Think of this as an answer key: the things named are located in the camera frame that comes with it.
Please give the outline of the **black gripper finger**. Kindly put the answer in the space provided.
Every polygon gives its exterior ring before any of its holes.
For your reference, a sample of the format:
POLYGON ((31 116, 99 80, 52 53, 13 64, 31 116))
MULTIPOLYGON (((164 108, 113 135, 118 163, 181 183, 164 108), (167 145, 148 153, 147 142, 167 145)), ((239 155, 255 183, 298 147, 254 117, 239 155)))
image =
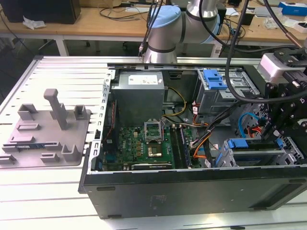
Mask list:
POLYGON ((280 133, 285 137, 291 137, 292 140, 301 149, 307 148, 307 120, 301 119, 291 123, 285 123, 280 133))
MULTIPOLYGON (((278 97, 278 85, 268 82, 265 88, 265 98, 275 99, 278 97)), ((262 132, 262 138, 264 140, 274 139, 274 131, 277 128, 277 112, 279 108, 279 103, 266 103, 264 105, 265 111, 267 113, 267 124, 262 132)))

